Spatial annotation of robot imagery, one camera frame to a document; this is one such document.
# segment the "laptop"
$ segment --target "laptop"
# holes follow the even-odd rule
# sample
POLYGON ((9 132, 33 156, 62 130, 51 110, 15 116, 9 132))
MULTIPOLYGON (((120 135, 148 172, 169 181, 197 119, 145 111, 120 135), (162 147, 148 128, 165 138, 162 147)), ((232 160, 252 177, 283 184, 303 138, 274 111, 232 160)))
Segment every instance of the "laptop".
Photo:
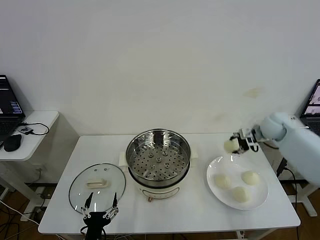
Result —
POLYGON ((320 79, 316 81, 312 94, 300 116, 300 120, 310 130, 320 136, 320 79))
POLYGON ((25 114, 10 87, 6 75, 0 74, 0 146, 11 136, 25 114))

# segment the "white plate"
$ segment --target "white plate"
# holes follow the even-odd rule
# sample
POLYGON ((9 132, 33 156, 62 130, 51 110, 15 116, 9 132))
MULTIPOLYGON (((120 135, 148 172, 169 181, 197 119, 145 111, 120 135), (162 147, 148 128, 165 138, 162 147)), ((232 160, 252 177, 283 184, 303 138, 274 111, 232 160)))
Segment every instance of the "white plate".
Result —
POLYGON ((260 207, 267 200, 268 184, 264 177, 259 173, 254 161, 245 156, 231 155, 227 157, 217 157, 206 170, 206 180, 213 194, 224 204, 239 210, 251 210, 260 207), (252 170, 259 174, 260 181, 257 185, 248 185, 241 174, 252 170), (221 189, 215 184, 214 176, 225 174, 231 179, 230 189, 221 189), (233 198, 232 189, 235 187, 245 187, 251 193, 251 199, 247 202, 238 202, 233 198))

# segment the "laptop screen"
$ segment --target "laptop screen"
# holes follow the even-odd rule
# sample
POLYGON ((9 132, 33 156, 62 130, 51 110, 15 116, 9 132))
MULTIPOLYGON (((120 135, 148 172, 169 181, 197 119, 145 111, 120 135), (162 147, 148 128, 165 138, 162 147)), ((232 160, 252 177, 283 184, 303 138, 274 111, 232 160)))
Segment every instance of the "laptop screen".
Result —
POLYGON ((17 115, 22 113, 6 76, 0 75, 0 117, 1 115, 17 115))
POLYGON ((313 92, 304 108, 302 116, 320 116, 320 80, 316 82, 313 92))

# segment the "white table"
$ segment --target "white table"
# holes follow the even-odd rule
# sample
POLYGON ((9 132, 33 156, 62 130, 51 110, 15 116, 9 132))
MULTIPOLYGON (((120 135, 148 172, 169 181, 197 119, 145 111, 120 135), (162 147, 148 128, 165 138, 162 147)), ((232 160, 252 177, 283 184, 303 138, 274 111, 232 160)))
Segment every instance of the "white table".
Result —
MULTIPOLYGON (((24 122, 42 123, 49 129, 59 116, 59 113, 57 111, 26 111, 24 114, 24 122)), ((44 133, 47 131, 47 129, 41 125, 31 125, 30 127, 34 130, 35 133, 44 133)), ((28 206, 24 210, 25 213, 29 213, 32 212, 36 206, 41 206, 43 200, 37 194, 41 193, 44 188, 38 187, 36 192, 34 192, 24 183, 20 176, 15 173, 14 169, 12 169, 11 165, 8 164, 8 162, 23 162, 28 160, 34 154, 37 147, 46 135, 24 135, 17 130, 13 134, 22 135, 21 146, 17 150, 11 152, 5 151, 3 147, 0 148, 0 178, 2 179, 1 183, 4 185, 8 183, 9 188, 12 187, 16 189, 30 200, 28 206)), ((7 192, 8 190, 6 189, 6 191, 3 195, 1 195, 0 198, 3 199, 7 192)), ((47 199, 43 205, 47 206, 48 203, 49 200, 47 199)))
MULTIPOLYGON (((205 170, 209 161, 225 156, 223 143, 230 133, 184 134, 197 149, 199 158, 191 167, 179 193, 173 197, 148 202, 125 171, 126 187, 119 201, 119 214, 104 229, 107 234, 154 234, 227 232, 259 230, 252 239, 260 239, 278 228, 300 225, 300 220, 280 185, 265 155, 246 152, 256 160, 268 183, 269 196, 261 207, 241 211, 226 206, 209 190, 205 170)), ((98 163, 118 164, 120 152, 125 151, 133 135, 81 136, 64 169, 38 231, 62 234, 77 239, 85 224, 82 215, 69 203, 69 188, 75 177, 87 167, 98 163)))

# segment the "white side table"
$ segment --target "white side table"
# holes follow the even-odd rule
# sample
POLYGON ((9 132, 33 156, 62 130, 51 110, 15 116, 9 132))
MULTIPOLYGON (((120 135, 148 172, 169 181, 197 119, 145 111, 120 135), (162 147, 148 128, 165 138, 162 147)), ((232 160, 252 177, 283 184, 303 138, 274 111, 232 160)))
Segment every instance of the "white side table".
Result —
MULTIPOLYGON (((59 113, 57 111, 27 111, 25 112, 24 122, 27 123, 42 123, 46 125, 49 129, 57 120, 59 113)), ((32 129, 35 132, 46 131, 43 126, 32 125, 32 129)), ((21 140, 21 146, 12 152, 7 152, 2 147, 0 149, 0 178, 9 184, 9 187, 13 187, 25 197, 27 197, 30 202, 25 209, 25 213, 32 212, 37 206, 41 206, 43 199, 38 195, 44 190, 43 187, 38 187, 36 192, 29 188, 24 181, 18 176, 12 169, 8 162, 23 162, 28 160, 36 151, 39 144, 42 142, 46 135, 23 135, 21 140)), ((4 198, 8 189, 5 190, 1 198, 4 198)), ((43 206, 49 204, 49 199, 46 199, 43 206)), ((25 217, 21 217, 22 221, 27 221, 25 217)))

